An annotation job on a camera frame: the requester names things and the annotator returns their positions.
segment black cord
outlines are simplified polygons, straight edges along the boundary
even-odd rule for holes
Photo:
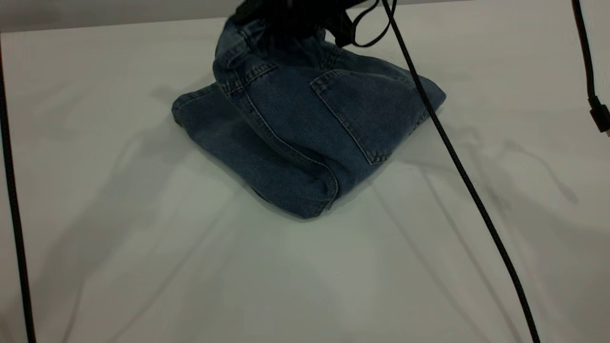
[[[15,248],[17,250],[17,265],[19,268],[19,282],[21,284],[21,301],[23,315],[26,321],[27,341],[36,343],[34,331],[34,316],[32,314],[32,299],[30,297],[30,284],[27,279],[26,249],[23,244],[21,230],[21,216],[19,202],[17,201],[17,188],[15,185],[15,169],[13,167],[13,152],[10,146],[9,111],[6,104],[6,90],[4,85],[4,69],[2,67],[2,48],[0,47],[0,129],[2,132],[2,151],[4,153],[4,170],[6,173],[6,187],[9,192],[10,214],[13,218],[13,232],[15,235]]]
[[[443,143],[445,144],[447,151],[449,151],[449,155],[451,156],[453,163],[455,164],[460,176],[462,177],[462,180],[464,180],[464,184],[466,184],[466,188],[468,188],[468,191],[470,192],[472,199],[475,201],[476,207],[479,209],[479,213],[483,217],[483,221],[485,222],[485,225],[487,226],[487,229],[489,230],[489,233],[492,236],[493,242],[495,243],[496,247],[498,248],[498,251],[500,252],[502,261],[504,261],[504,264],[506,265],[508,274],[511,276],[512,283],[515,286],[515,290],[517,291],[517,296],[519,297],[519,302],[521,303],[521,307],[523,308],[523,314],[525,315],[525,320],[528,323],[529,333],[532,336],[532,340],[535,343],[539,343],[540,338],[538,337],[538,332],[536,330],[536,324],[534,323],[534,318],[529,309],[528,300],[525,297],[525,293],[523,291],[523,286],[521,285],[521,281],[519,280],[519,276],[517,275],[517,272],[515,271],[515,267],[512,265],[511,258],[508,256],[508,253],[506,252],[506,249],[504,248],[504,244],[502,243],[502,240],[500,239],[500,236],[498,235],[498,231],[496,231],[496,229],[493,225],[493,222],[492,222],[491,218],[489,217],[489,214],[487,213],[487,209],[485,209],[485,205],[483,205],[483,202],[481,201],[481,198],[479,197],[478,193],[476,192],[476,189],[475,189],[474,185],[472,184],[472,181],[468,177],[468,174],[466,173],[466,170],[464,169],[462,162],[459,160],[458,154],[456,153],[455,149],[453,148],[453,145],[451,144],[449,137],[447,137],[447,133],[445,133],[443,126],[440,124],[439,118],[437,117],[436,112],[434,111],[434,107],[432,106],[432,103],[430,102],[430,99],[428,98],[426,91],[423,88],[422,80],[420,79],[419,75],[417,74],[417,71],[415,70],[415,65],[413,64],[413,61],[411,60],[411,57],[409,55],[409,51],[407,50],[407,47],[404,44],[404,40],[400,33],[400,30],[398,29],[398,26],[396,25],[396,21],[394,20],[394,9],[396,6],[396,0],[393,0],[392,8],[390,8],[390,5],[388,4],[387,0],[383,0],[383,6],[386,9],[386,14],[390,20],[390,25],[392,26],[392,29],[394,30],[394,33],[396,34],[396,38],[398,39],[398,44],[400,45],[400,49],[402,50],[404,58],[406,59],[407,64],[409,65],[411,75],[413,75],[413,80],[415,82],[415,86],[417,87],[417,91],[419,92],[419,94],[422,98],[422,101],[424,102],[424,105],[426,106],[426,109],[428,110],[428,113],[430,114],[430,117],[432,118],[432,121],[434,122],[434,125],[436,126],[436,129],[438,130],[438,132],[440,134],[440,138],[443,140]]]
[[[589,38],[587,37],[587,29],[584,25],[583,10],[580,6],[580,0],[572,0],[572,8],[574,17],[576,18],[576,26],[578,28],[578,36],[580,37],[580,45],[583,49],[584,67],[587,73],[587,94],[589,99],[595,97],[595,76],[593,74],[593,59],[591,58],[591,49],[589,47]]]
[[[394,1],[392,3],[392,17],[394,17],[394,11],[396,11],[396,4],[397,4],[397,1]],[[369,12],[371,12],[372,10],[377,8],[377,5],[379,5],[379,0],[375,0],[375,3],[373,5],[371,5],[371,7],[364,10],[362,13],[360,13],[356,17],[356,19],[354,19],[354,24],[352,25],[351,32],[350,32],[351,43],[354,46],[357,46],[358,48],[368,48],[369,46],[373,46],[373,45],[377,44],[377,42],[380,41],[386,35],[387,31],[390,29],[390,22],[388,21],[386,28],[381,32],[381,34],[379,36],[377,36],[377,38],[375,38],[372,41],[370,41],[366,44],[363,44],[363,45],[356,43],[356,28],[358,27],[360,20],[362,20],[364,18],[364,16],[367,15]]]
[[[606,105],[602,104],[595,94],[593,59],[591,58],[589,37],[587,36],[587,29],[584,24],[583,9],[580,6],[580,0],[572,0],[572,9],[574,10],[580,45],[583,49],[584,69],[587,74],[587,95],[589,96],[589,104],[591,105],[591,117],[593,117],[600,132],[607,132],[608,136],[610,136],[610,112]]]

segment back pocket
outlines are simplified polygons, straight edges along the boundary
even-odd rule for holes
[[[431,81],[425,81],[438,89]],[[385,162],[428,117],[413,81],[408,78],[331,70],[310,86],[371,165]]]

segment gray wall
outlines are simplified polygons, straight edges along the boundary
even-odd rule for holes
[[[0,0],[0,31],[30,31],[222,17],[232,14],[241,1]],[[398,0],[398,3],[442,1]]]

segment white table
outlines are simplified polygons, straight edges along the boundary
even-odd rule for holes
[[[610,2],[585,5],[610,103]],[[610,140],[588,113],[569,1],[406,5],[396,17],[419,72],[448,93],[441,120],[543,341],[607,342]],[[222,25],[2,35],[39,342],[528,342],[431,122],[310,221],[188,139],[170,106],[213,81]],[[405,66],[391,33],[352,50]],[[0,342],[25,342],[4,184],[0,211]]]

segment jeans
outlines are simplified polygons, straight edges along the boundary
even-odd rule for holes
[[[320,215],[385,162],[428,113],[407,70],[324,40],[230,20],[216,83],[180,96],[172,113],[203,149],[262,198]],[[422,78],[437,109],[445,94]]]

